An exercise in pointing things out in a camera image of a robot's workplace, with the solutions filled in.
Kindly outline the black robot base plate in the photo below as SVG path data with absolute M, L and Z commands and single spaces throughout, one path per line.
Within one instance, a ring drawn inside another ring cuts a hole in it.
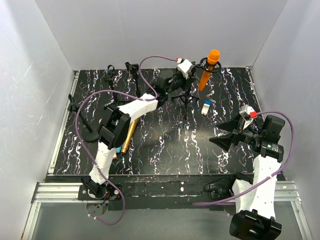
M 196 202 L 213 202 L 230 197 L 236 177 L 251 181 L 249 174 L 192 174 L 192 175 L 115 175 L 113 183 L 99 187 L 96 196 L 88 176 L 81 178 L 78 199 L 103 204 L 110 211 L 135 209 L 192 209 Z

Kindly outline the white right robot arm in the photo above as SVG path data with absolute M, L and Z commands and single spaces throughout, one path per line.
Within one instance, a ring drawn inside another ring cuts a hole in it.
M 276 221 L 274 209 L 277 177 L 273 175 L 280 167 L 284 148 L 278 144 L 285 121 L 268 115 L 259 131 L 250 129 L 255 112 L 217 125 L 228 132 L 227 135 L 210 138 L 224 151 L 243 142 L 258 154 L 253 160 L 254 175 L 249 178 L 243 173 L 235 173 L 230 180 L 231 191 L 236 198 L 236 213 L 233 215 L 229 233 L 240 240 L 275 240 L 282 232 L 282 225 Z

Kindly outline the orange toy microphone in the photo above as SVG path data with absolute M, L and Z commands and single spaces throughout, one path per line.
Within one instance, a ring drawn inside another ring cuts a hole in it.
M 203 58 L 200 61 L 200 65 L 203 68 L 203 73 L 198 85 L 199 91 L 202 91 L 205 88 L 212 73 L 216 73 L 221 70 L 222 65 L 220 64 L 219 60 L 220 52 L 217 49 L 213 49 L 208 54 L 207 58 Z

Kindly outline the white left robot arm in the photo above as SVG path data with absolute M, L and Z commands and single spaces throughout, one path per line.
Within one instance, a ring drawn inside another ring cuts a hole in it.
M 105 116 L 97 128 L 98 149 L 93 158 L 93 168 L 89 176 L 81 180 L 87 191 L 95 198 L 105 197 L 106 183 L 109 181 L 110 166 L 116 149 L 127 139 L 130 125 L 138 118 L 162 107 L 170 93 L 182 89 L 188 90 L 197 79 L 192 73 L 161 72 L 158 76 L 160 83 L 150 85 L 147 92 L 134 101 L 121 106 L 110 105 L 105 109 Z

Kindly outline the gold toy microphone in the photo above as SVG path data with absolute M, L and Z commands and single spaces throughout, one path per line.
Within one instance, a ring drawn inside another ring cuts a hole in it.
M 137 118 L 130 124 L 126 140 L 124 141 L 124 143 L 122 145 L 122 148 L 121 148 L 121 151 L 120 151 L 122 154 L 126 154 L 127 153 L 128 149 L 129 149 L 129 146 L 130 146 L 130 142 L 132 140 L 132 137 L 134 135 L 135 129 L 136 129 L 137 124 L 139 123 L 139 121 L 140 121 L 140 118 Z

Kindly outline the black tripod shock-mount stand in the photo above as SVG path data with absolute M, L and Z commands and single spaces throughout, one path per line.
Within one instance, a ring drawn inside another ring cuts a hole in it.
M 191 94 L 192 84 L 197 80 L 195 73 L 197 69 L 203 69 L 204 74 L 213 74 L 222 70 L 222 65 L 219 61 L 216 63 L 209 63 L 209 57 L 204 57 L 198 64 L 195 61 L 190 62 L 187 59 L 178 57 L 176 59 L 177 68 L 171 79 L 171 85 L 168 93 L 171 94 L 174 91 L 181 89 L 183 93 L 180 95 L 172 96 L 171 100 L 181 99 L 184 105 L 184 118 L 188 115 L 188 105 L 193 99 L 199 100 L 198 97 Z

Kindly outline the black round-base clamp stand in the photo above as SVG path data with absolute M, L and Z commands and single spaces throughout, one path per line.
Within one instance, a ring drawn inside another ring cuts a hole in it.
M 142 96 L 140 88 L 139 88 L 139 75 L 138 75 L 138 71 L 139 71 L 139 65 L 137 63 L 135 64 L 131 64 L 128 61 L 125 62 L 125 67 L 126 69 L 129 71 L 129 73 L 131 74 L 134 83 L 135 83 L 135 95 L 140 98 Z

